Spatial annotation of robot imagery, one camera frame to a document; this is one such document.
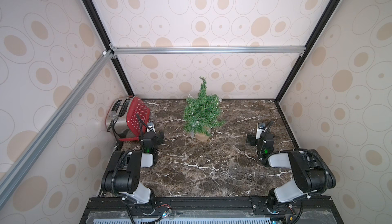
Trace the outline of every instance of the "wire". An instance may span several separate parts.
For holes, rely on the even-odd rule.
[[[112,120],[110,121],[109,127],[108,127],[107,130],[106,130],[107,132],[109,132],[110,129],[113,130],[113,135],[115,136],[116,145],[117,145],[116,151],[117,151],[117,150],[120,150],[121,147],[122,147],[122,142],[121,142],[120,139],[119,139],[119,138],[121,138],[121,136],[120,136],[120,135],[116,132],[116,130],[115,130],[115,125],[116,125],[117,121],[118,121],[118,119],[117,119],[115,122],[114,122],[114,120],[112,119]]]
[[[139,114],[136,114],[136,117],[139,119],[140,123],[143,124],[148,129],[147,124],[145,124],[145,122],[143,122],[143,120],[139,117]]]
[[[293,209],[292,208],[290,208],[290,207],[288,207],[289,209],[291,209],[291,211],[292,211],[292,213],[293,213],[293,215],[294,215],[294,211],[293,211]]]
[[[142,120],[139,117],[139,114],[136,114],[136,117],[138,118],[139,121],[139,129],[140,129],[140,141],[143,141],[143,126],[141,125]]]
[[[272,121],[270,121],[269,123],[267,123],[267,131],[266,131],[266,135],[268,134],[268,132],[270,131],[270,129],[271,129],[271,127],[274,125],[274,123],[275,123],[275,120],[272,120]]]
[[[125,204],[125,209],[127,210],[127,214],[128,214],[128,216],[129,216],[129,218],[130,218],[130,221],[132,222],[132,224],[136,224],[135,223],[135,220],[133,219],[133,217],[131,216],[131,214],[130,214],[130,210],[129,210],[129,207]]]
[[[301,208],[300,211],[298,212],[297,218],[295,218],[295,220],[290,222],[289,224],[296,224],[297,221],[299,221],[299,219],[301,218],[302,211],[303,211],[303,201],[301,201]]]
[[[165,206],[166,208],[171,209],[170,205],[168,205],[168,204],[159,205],[157,208],[162,207],[162,206]]]

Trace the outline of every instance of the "small pine tree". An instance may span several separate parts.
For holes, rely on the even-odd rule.
[[[221,108],[219,107],[219,97],[216,94],[206,94],[206,80],[200,77],[203,83],[200,85],[200,92],[198,98],[187,98],[187,106],[184,109],[185,131],[190,133],[205,134],[210,136],[210,132],[205,128],[221,127],[225,122],[218,121],[221,115]]]

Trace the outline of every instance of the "enclosure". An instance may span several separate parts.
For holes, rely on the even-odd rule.
[[[176,214],[278,221],[261,202],[295,175],[247,143],[274,121],[275,151],[315,149],[336,178],[299,223],[389,223],[391,43],[392,0],[0,0],[0,223],[119,211],[102,178],[142,147],[107,120],[134,96],[165,134],[140,184]],[[225,122],[206,140],[185,131],[200,77]]]

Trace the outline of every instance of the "black cable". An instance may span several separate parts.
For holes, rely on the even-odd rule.
[[[109,127],[107,128],[106,132],[109,132],[110,129],[112,129],[112,130],[113,130],[113,133],[114,133],[115,135],[118,135],[118,137],[120,137],[120,135],[119,135],[119,134],[116,132],[116,130],[115,130],[115,125],[116,125],[116,123],[117,123],[117,120],[114,122],[113,119],[112,119],[112,121],[110,122],[110,125],[109,125]]]
[[[159,222],[160,220],[162,220],[163,217],[159,217],[158,219],[156,219],[155,221],[150,221],[150,222],[141,222],[140,224],[156,224],[157,222]]]
[[[128,207],[126,204],[125,204],[125,209],[127,210],[127,214],[128,214],[128,216],[129,216],[130,221],[132,222],[132,224],[136,224],[136,223],[135,223],[135,220],[132,218],[132,216],[131,216],[131,214],[130,214],[129,207]]]
[[[110,181],[110,192],[116,196],[116,197],[127,197],[126,195],[120,194],[116,191],[115,184],[116,184],[116,175],[118,172],[118,169],[120,168],[121,163],[124,161],[125,157],[128,155],[128,153],[132,152],[131,150],[126,151],[118,160],[112,174],[112,180]]]
[[[298,212],[297,218],[295,218],[295,220],[290,222],[289,224],[296,224],[297,221],[299,221],[299,219],[301,218],[302,211],[303,211],[303,201],[301,201],[301,208],[300,211]]]
[[[141,124],[143,124],[143,125],[148,129],[147,124],[145,124],[145,122],[143,122],[143,120],[140,118],[139,114],[136,114],[136,117],[138,118],[139,122],[140,122]]]
[[[139,121],[139,129],[140,129],[140,142],[143,141],[143,127],[141,125],[141,119],[139,117],[139,114],[136,114],[136,117],[138,118]]]
[[[268,132],[270,131],[271,127],[274,125],[275,120],[270,121],[269,123],[267,123],[267,131],[265,134],[268,134]]]

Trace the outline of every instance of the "black frame rail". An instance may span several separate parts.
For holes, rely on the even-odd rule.
[[[317,39],[321,35],[322,31],[324,30],[326,24],[328,23],[329,19],[333,15],[336,7],[338,6],[340,0],[330,0],[328,5],[325,8],[325,11],[321,15],[320,20],[318,21],[316,27],[314,28],[311,36],[309,37],[305,47],[305,52],[298,57],[297,62],[294,64],[290,74],[287,76],[285,83],[283,84],[282,88],[280,89],[279,93],[277,94],[275,100],[279,103],[284,94],[286,93],[287,89],[289,88],[290,84],[294,80],[296,74],[300,70],[302,63],[305,61],[306,57],[309,55],[310,51],[312,50],[313,46],[315,45]]]
[[[286,127],[286,130],[287,130],[288,136],[289,136],[290,139],[291,139],[291,142],[293,143],[293,145],[294,145],[295,148],[297,148],[297,149],[300,148],[300,146],[298,145],[297,140],[296,140],[295,137],[294,137],[293,132],[291,131],[291,128],[290,128],[290,126],[289,126],[289,124],[288,124],[288,122],[287,122],[287,120],[286,120],[286,117],[285,117],[285,115],[284,115],[284,113],[283,113],[283,111],[282,111],[282,109],[281,109],[279,103],[278,103],[276,100],[274,101],[274,103],[275,103],[277,112],[279,113],[280,117],[282,118],[283,124],[284,124],[285,127]]]
[[[277,215],[271,214],[265,202],[267,197],[250,196],[250,197],[156,197],[156,205],[168,204],[173,212],[185,211],[242,211],[253,215],[263,215],[270,217],[273,221],[283,220],[286,215],[292,215],[288,207],[282,208]],[[330,210],[335,217],[337,224],[343,224],[339,212],[330,196],[313,196],[310,199],[303,199],[303,210]],[[295,214],[298,214],[301,201],[292,202],[292,208]],[[132,216],[139,218],[158,218],[166,210],[164,206],[157,208],[156,211],[146,216],[140,210],[131,208]],[[125,205],[121,198],[90,198],[83,212],[79,224],[85,224],[90,213],[93,212],[125,212]]]
[[[112,49],[110,46],[110,39],[105,31],[105,27],[102,24],[102,21],[98,15],[98,12],[95,9],[93,1],[92,0],[82,0],[82,1],[84,3],[84,6],[86,7],[87,12],[90,15],[91,21],[93,22],[101,40],[105,46],[105,49]],[[115,66],[115,69],[116,69],[128,95],[135,95],[132,91],[132,88],[130,87],[129,81],[128,81],[128,79],[125,75],[125,72],[120,64],[120,61],[118,60],[116,55],[115,55],[115,58],[112,59],[112,63]]]

